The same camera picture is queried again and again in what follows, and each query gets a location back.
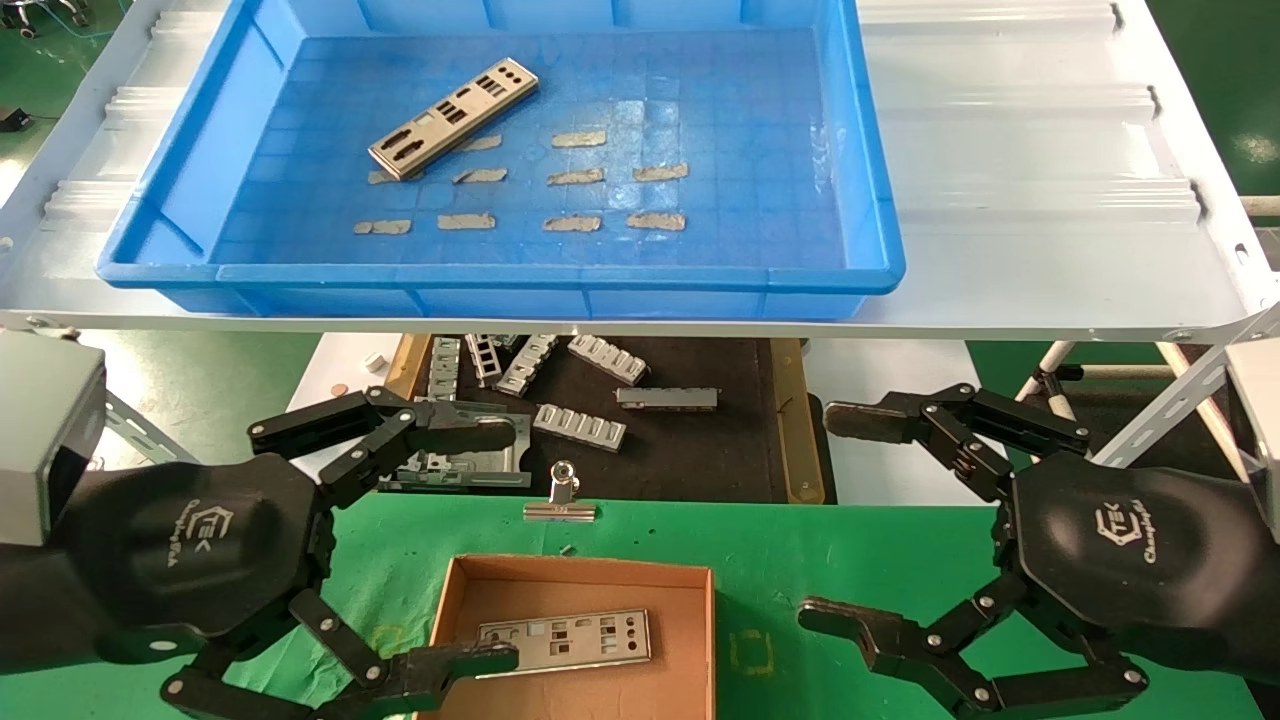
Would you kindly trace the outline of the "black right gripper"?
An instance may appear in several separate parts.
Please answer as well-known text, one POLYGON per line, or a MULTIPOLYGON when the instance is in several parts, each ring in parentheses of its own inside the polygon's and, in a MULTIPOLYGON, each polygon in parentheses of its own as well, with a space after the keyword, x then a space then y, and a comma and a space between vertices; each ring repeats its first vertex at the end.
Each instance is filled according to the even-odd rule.
POLYGON ((888 392, 877 404, 832 401, 826 430, 919 445, 978 498, 1007 500, 1016 541, 1004 559, 1012 573, 928 626, 805 598, 800 626, 851 641, 870 673, 919 685, 954 719, 1121 708, 1149 678, 1120 652, 1277 683, 1279 550, 1239 480, 1101 466, 1078 457, 1088 452, 1084 427, 968 383, 931 395, 888 392), (1056 455, 1014 477, 992 441, 1056 455), (1083 665, 997 678, 972 667, 964 650, 1016 611, 1083 665))

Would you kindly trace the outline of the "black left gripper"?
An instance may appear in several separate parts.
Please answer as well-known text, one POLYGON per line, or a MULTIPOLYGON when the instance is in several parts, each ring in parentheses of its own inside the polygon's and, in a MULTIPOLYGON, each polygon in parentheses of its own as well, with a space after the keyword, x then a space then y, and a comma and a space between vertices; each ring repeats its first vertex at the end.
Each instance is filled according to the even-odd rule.
POLYGON ((252 424, 250 443, 262 456, 246 462, 90 473, 45 544, 3 546, 1 670, 145 665, 198 652, 160 689, 187 717, 438 711, 457 680, 511 671, 518 651, 498 642, 379 657, 315 591, 330 566, 329 506, 349 507, 419 452, 498 451, 515 437, 502 421, 462 416, 453 402, 411 402, 374 386, 252 424), (287 461, 344 443, 319 487, 287 461), (224 682, 232 650, 251 659, 294 623, 352 676, 342 692, 310 707, 224 682))

